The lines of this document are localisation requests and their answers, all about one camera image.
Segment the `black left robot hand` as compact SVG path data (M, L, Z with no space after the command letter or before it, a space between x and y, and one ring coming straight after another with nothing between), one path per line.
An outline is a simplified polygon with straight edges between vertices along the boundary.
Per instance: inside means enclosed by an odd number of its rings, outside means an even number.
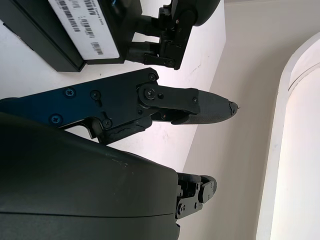
M219 0L172 0L159 8L157 18L141 15L134 31L158 37L159 42L132 42L126 60L179 70L192 28L203 25L219 3Z

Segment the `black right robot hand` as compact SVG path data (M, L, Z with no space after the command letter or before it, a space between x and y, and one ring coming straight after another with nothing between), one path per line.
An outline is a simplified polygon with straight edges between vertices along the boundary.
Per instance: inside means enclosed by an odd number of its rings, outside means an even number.
M145 68L0 102L3 240L176 240L217 190L110 144L154 121L219 123L238 105Z

